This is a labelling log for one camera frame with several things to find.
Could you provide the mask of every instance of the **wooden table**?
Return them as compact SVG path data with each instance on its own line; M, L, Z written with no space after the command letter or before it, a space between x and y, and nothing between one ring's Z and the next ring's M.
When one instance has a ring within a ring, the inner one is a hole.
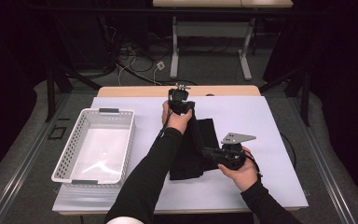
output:
M190 95L253 95L259 96L260 91L256 86L189 86ZM168 90L172 86L138 86L138 87L102 87L98 91L98 97L118 96L168 96Z

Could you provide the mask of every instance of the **electrical outlet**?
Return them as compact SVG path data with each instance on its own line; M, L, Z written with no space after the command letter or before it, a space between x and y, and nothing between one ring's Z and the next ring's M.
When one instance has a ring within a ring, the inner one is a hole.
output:
M157 68L158 68L159 71L161 71L162 69L164 69L164 68L165 68L164 62L159 62L159 63L157 63Z

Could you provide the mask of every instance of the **white cuff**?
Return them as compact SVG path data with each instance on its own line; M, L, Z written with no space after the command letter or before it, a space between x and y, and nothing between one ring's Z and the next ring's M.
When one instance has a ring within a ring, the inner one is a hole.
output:
M142 221L133 217L115 217L106 224L144 224Z

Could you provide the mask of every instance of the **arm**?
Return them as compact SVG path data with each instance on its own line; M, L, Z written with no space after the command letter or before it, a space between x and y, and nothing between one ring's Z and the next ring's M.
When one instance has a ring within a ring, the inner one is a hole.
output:
M168 116L168 104L164 103L164 134L131 172L106 215L105 222L117 217L132 217L143 223L152 223L165 177L172 167L191 113L192 111L189 111L183 116Z
M243 147L245 153L252 157L250 150ZM257 180L255 164L247 160L238 170L229 170L222 164L218 165L226 176L234 180L234 183L242 191L241 196L249 208L262 223L300 223L290 212L286 211L278 202L269 195L269 191Z
M301 223L272 198L260 181L242 192L241 196L262 223Z

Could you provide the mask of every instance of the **basket handle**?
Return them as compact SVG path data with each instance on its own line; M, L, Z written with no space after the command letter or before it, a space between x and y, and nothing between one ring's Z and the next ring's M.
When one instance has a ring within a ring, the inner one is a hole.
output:
M76 180L76 179L73 179L71 184L73 184L73 185L97 185L98 180Z
M120 111L118 110L118 108L100 108L98 111L100 112L101 115L103 115L103 114L119 115L120 114Z

